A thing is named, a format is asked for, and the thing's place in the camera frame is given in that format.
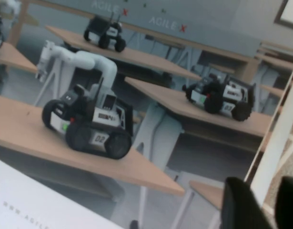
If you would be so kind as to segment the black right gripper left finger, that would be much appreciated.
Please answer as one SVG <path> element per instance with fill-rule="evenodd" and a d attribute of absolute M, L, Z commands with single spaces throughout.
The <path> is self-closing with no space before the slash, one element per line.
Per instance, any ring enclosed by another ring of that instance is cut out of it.
<path fill-rule="evenodd" d="M 223 229 L 266 229 L 268 221 L 250 186 L 237 177 L 225 180 L 222 200 Z"/>

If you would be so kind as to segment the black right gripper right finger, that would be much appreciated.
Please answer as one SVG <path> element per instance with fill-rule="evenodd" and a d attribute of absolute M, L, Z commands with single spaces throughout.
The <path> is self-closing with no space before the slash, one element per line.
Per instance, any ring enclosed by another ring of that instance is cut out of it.
<path fill-rule="evenodd" d="M 279 229 L 293 229 L 293 177 L 282 178 L 276 200 L 276 224 Z"/>

